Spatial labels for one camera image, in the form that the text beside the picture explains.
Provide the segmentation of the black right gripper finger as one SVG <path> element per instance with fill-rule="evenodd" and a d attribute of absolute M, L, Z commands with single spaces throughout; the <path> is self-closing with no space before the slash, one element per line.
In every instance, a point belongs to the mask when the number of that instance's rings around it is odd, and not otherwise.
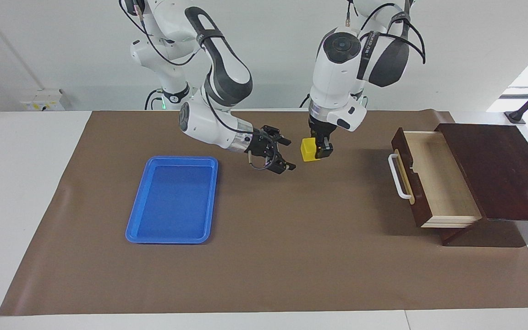
<path fill-rule="evenodd" d="M 264 131 L 275 143 L 279 143 L 284 146 L 289 146 L 292 143 L 292 141 L 290 139 L 285 138 L 285 136 L 283 136 L 280 130 L 276 127 L 264 125 Z"/>
<path fill-rule="evenodd" d="M 266 157 L 266 169 L 281 175 L 284 171 L 293 171 L 296 165 L 285 161 L 281 155 Z"/>

